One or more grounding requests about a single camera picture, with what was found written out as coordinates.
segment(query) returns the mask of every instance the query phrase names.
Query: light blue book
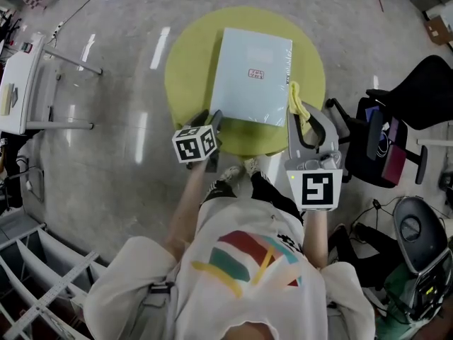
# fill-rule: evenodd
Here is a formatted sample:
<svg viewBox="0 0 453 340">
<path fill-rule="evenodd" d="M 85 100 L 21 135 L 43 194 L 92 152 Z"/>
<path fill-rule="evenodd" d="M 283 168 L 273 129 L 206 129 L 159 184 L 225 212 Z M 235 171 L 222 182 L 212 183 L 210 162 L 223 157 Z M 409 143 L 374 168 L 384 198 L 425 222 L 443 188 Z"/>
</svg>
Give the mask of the light blue book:
<svg viewBox="0 0 453 340">
<path fill-rule="evenodd" d="M 210 113 L 268 125 L 285 125 L 292 41 L 225 28 Z"/>
</svg>

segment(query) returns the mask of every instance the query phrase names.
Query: white desk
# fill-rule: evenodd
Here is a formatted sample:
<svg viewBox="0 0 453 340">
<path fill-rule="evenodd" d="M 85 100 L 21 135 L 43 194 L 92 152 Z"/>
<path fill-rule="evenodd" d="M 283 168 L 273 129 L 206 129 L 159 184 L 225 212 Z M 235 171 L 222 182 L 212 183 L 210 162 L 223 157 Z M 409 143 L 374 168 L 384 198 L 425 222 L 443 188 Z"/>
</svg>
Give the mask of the white desk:
<svg viewBox="0 0 453 340">
<path fill-rule="evenodd" d="M 25 130 L 55 128 L 90 130 L 93 128 L 93 123 L 33 121 L 28 119 L 29 109 L 33 103 L 31 97 L 33 97 L 36 71 L 42 53 L 49 53 L 75 65 L 80 65 L 94 73 L 102 74 L 101 68 L 93 67 L 77 58 L 66 56 L 63 52 L 46 45 L 44 39 L 44 35 L 40 35 L 39 38 L 33 41 L 33 48 L 30 53 L 17 52 L 6 62 L 0 84 L 0 94 L 6 84 L 14 84 L 14 88 L 18 89 L 18 100 L 14 107 L 11 107 L 9 115 L 0 115 L 0 131 L 22 135 Z"/>
</svg>

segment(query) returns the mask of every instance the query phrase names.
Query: gray tiled floor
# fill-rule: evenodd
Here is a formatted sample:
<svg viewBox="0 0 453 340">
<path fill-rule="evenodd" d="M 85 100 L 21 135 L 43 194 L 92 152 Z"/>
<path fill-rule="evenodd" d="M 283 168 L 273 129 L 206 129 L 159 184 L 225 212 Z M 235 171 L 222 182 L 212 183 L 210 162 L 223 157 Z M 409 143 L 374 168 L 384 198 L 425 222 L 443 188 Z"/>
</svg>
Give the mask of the gray tiled floor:
<svg viewBox="0 0 453 340">
<path fill-rule="evenodd" d="M 35 31 L 51 33 L 86 0 L 60 0 L 45 11 L 26 9 L 18 39 Z M 373 76 L 379 88 L 395 87 L 430 54 L 453 65 L 445 47 L 433 45 L 423 20 L 409 0 L 91 0 L 61 30 L 57 47 L 80 56 L 96 34 L 88 61 L 104 68 L 103 76 L 62 65 L 55 99 L 55 119 L 87 120 L 92 131 L 41 133 L 28 151 L 45 170 L 45 204 L 25 196 L 26 209 L 78 247 L 95 249 L 111 260 L 126 238 L 148 235 L 161 241 L 182 191 L 187 171 L 178 165 L 166 104 L 164 66 L 168 51 L 183 29 L 204 14 L 226 6 L 249 5 L 282 14 L 312 39 L 323 60 L 328 96 L 351 114 Z M 157 70 L 149 65 L 163 27 L 171 27 Z M 345 132 L 344 125 L 338 124 Z M 446 124 L 415 137 L 445 137 Z M 385 202 L 403 193 L 424 196 L 441 208 L 436 189 L 445 150 L 430 148 L 423 185 L 413 182 L 407 164 L 401 184 L 392 191 L 353 179 L 343 187 L 331 226 L 351 222 L 371 198 Z M 232 162 L 222 157 L 222 166 Z M 213 179 L 208 176 L 206 182 Z M 372 215 L 367 220 L 373 221 Z M 382 215 L 380 228 L 389 227 Z"/>
</svg>

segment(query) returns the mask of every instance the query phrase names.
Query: black office chair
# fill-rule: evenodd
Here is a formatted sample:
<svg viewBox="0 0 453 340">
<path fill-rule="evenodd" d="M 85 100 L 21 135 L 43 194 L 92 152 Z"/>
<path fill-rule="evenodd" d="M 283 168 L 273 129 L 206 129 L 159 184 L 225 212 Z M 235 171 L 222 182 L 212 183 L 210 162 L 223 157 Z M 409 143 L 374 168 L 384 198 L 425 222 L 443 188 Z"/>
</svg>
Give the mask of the black office chair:
<svg viewBox="0 0 453 340">
<path fill-rule="evenodd" d="M 428 151 L 421 147 L 420 154 L 406 149 L 409 125 L 415 130 L 424 130 L 438 123 L 453 120 L 453 73 L 449 65 L 436 55 L 425 58 L 408 77 L 392 91 L 367 90 L 369 97 L 361 98 L 356 118 L 351 118 L 336 98 L 328 99 L 327 108 L 336 107 L 345 121 L 350 135 L 341 138 L 340 144 L 350 142 L 345 159 L 348 174 L 343 182 L 352 176 L 370 184 L 393 188 L 396 184 L 382 177 L 386 156 L 377 156 L 382 125 L 390 123 L 392 117 L 398 120 L 398 130 L 392 145 L 406 153 L 406 159 L 418 165 L 415 183 L 423 180 L 428 160 Z M 379 107 L 367 120 L 368 108 Z"/>
</svg>

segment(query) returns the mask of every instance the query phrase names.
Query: black machine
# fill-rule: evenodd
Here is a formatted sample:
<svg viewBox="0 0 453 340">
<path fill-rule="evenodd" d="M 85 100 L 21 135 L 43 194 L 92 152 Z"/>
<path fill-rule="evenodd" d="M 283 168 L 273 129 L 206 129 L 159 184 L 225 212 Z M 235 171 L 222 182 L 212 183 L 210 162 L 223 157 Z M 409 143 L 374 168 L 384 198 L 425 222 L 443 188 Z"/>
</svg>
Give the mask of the black machine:
<svg viewBox="0 0 453 340">
<path fill-rule="evenodd" d="M 452 286 L 453 256 L 447 235 L 432 208 L 418 197 L 396 205 L 394 225 L 405 263 L 396 270 L 398 280 L 389 285 L 390 275 L 384 284 L 391 300 L 389 311 L 408 324 L 431 320 Z"/>
</svg>

